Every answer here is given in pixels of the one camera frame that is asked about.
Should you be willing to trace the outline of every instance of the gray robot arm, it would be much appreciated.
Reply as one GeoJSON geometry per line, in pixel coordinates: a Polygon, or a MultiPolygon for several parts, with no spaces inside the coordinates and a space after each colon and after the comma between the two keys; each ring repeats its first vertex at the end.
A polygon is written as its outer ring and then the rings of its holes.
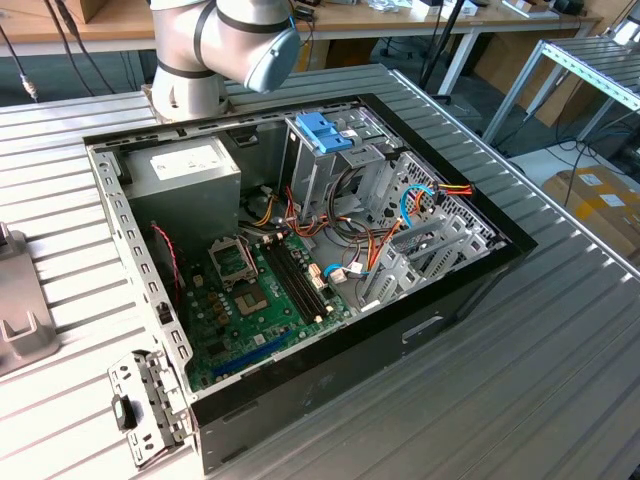
{"type": "Polygon", "coordinates": [[[156,110],[170,120],[224,113],[220,75],[265,93],[291,73],[300,37],[286,0],[153,0],[156,110]]]}

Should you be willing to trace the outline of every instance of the blue drive bay latch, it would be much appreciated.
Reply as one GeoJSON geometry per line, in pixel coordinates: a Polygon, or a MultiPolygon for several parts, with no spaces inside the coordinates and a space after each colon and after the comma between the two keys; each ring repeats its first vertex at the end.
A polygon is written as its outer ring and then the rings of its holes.
{"type": "Polygon", "coordinates": [[[335,123],[327,120],[321,113],[298,115],[296,122],[322,153],[337,152],[353,147],[353,142],[340,135],[336,130],[335,123]]]}

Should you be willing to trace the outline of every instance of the ram slot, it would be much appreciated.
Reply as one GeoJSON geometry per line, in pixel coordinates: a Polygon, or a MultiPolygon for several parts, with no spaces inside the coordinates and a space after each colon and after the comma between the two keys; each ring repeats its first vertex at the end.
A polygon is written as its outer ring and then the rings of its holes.
{"type": "Polygon", "coordinates": [[[325,306],[318,294],[284,245],[270,245],[264,253],[264,258],[307,325],[314,323],[316,317],[322,318],[326,314],[325,306]]]}

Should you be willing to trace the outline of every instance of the desk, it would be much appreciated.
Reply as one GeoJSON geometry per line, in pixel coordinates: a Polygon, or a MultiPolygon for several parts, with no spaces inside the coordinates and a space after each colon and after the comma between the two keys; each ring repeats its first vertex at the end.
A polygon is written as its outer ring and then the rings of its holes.
{"type": "MultiPolygon", "coordinates": [[[[367,65],[292,75],[268,95],[228,90],[239,109],[375,93],[539,246],[464,322],[215,479],[629,476],[640,458],[632,267],[397,72],[367,65]]],[[[0,109],[0,218],[28,237],[62,344],[0,378],[3,478],[201,478],[190,447],[138,474],[106,375],[150,335],[82,137],[154,123],[142,93],[0,109]]]]}
{"type": "MultiPolygon", "coordinates": [[[[408,8],[402,8],[397,13],[381,13],[366,3],[360,3],[356,6],[327,4],[315,10],[317,18],[313,37],[316,41],[431,35],[436,26],[436,17],[427,17],[425,21],[424,16],[416,15],[408,8]]],[[[586,37],[600,19],[594,15],[581,18],[580,21],[567,15],[562,15],[558,20],[527,19],[503,6],[500,0],[492,0],[492,4],[479,9],[475,17],[460,17],[456,22],[453,33],[463,34],[464,37],[438,93],[451,93],[481,33],[578,29],[576,37],[586,37]]],[[[444,23],[446,20],[441,22],[438,33],[442,32],[444,23]]],[[[2,19],[2,25],[19,55],[63,53],[53,24],[45,17],[9,13],[7,18],[2,19]]],[[[308,25],[302,22],[298,28],[302,38],[306,39],[308,25]]],[[[155,48],[151,11],[145,0],[112,0],[90,24],[79,25],[79,29],[89,51],[155,48]]],[[[7,55],[6,46],[0,45],[0,56],[7,55]]]]}

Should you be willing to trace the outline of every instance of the metal workbench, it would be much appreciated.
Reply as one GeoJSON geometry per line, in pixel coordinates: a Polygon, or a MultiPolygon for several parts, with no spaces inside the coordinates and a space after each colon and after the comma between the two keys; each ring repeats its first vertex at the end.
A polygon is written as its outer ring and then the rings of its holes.
{"type": "MultiPolygon", "coordinates": [[[[539,243],[478,310],[216,479],[626,479],[640,462],[638,274],[400,74],[294,75],[240,108],[372,92],[539,243]]],[[[188,448],[136,472],[109,365],[144,348],[80,138],[155,122],[142,94],[0,110],[0,218],[29,237],[63,347],[0,378],[7,479],[199,478],[188,448]]]]}
{"type": "Polygon", "coordinates": [[[528,113],[533,113],[540,102],[545,101],[565,69],[609,97],[580,132],[579,141],[585,139],[614,103],[619,102],[633,111],[640,109],[640,49],[637,46],[622,47],[609,37],[540,40],[484,132],[482,139],[487,144],[500,131],[544,57],[553,60],[556,66],[529,105],[528,113]]]}

